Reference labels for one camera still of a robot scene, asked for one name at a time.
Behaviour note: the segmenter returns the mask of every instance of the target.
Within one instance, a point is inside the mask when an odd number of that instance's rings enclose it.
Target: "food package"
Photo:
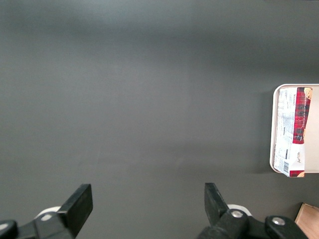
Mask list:
[[[279,90],[274,168],[288,177],[305,175],[305,132],[312,88]]]

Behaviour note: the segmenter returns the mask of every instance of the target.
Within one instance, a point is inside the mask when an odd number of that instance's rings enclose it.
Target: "white plastic part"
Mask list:
[[[251,213],[250,211],[243,207],[243,206],[240,206],[240,205],[236,205],[236,204],[228,204],[227,205],[229,209],[238,209],[238,210],[242,210],[244,213],[246,213],[248,216],[251,216]]]
[[[8,223],[0,224],[0,231],[6,229],[9,226]]]
[[[271,129],[271,144],[270,144],[270,159],[271,168],[281,173],[273,167],[275,157],[275,142],[276,142],[276,125],[277,125],[277,107],[278,93],[281,88],[292,87],[311,87],[313,89],[312,99],[310,102],[310,110],[305,130],[305,172],[319,173],[319,84],[284,84],[279,86],[274,92],[273,99],[273,118]]]
[[[44,209],[42,212],[40,212],[38,215],[36,215],[36,217],[34,219],[38,218],[39,216],[41,216],[42,214],[45,214],[45,213],[49,213],[49,212],[56,213],[57,211],[59,211],[60,208],[61,208],[61,206]]]
[[[48,221],[52,218],[52,216],[50,214],[46,214],[41,218],[41,221],[45,222]]]

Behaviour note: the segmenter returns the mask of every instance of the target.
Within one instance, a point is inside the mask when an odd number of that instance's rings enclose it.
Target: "gray table surface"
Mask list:
[[[319,206],[269,166],[272,94],[318,83],[319,4],[1,1],[0,219],[91,183],[78,238],[192,239],[204,183],[259,220]]]

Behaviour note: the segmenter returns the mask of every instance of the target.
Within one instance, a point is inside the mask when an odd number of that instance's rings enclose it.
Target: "metal screw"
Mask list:
[[[45,221],[48,221],[48,220],[50,220],[51,219],[51,215],[50,214],[46,214],[45,216],[43,216],[42,218],[41,218],[41,221],[43,221],[43,222],[45,222]]]
[[[8,223],[0,224],[0,231],[6,229],[9,226]]]
[[[243,216],[243,213],[240,211],[232,211],[231,215],[233,215],[233,217],[235,218],[241,218]]]
[[[276,225],[280,225],[280,226],[283,226],[285,223],[284,219],[282,218],[278,218],[278,217],[274,217],[272,219],[273,223],[276,224]]]

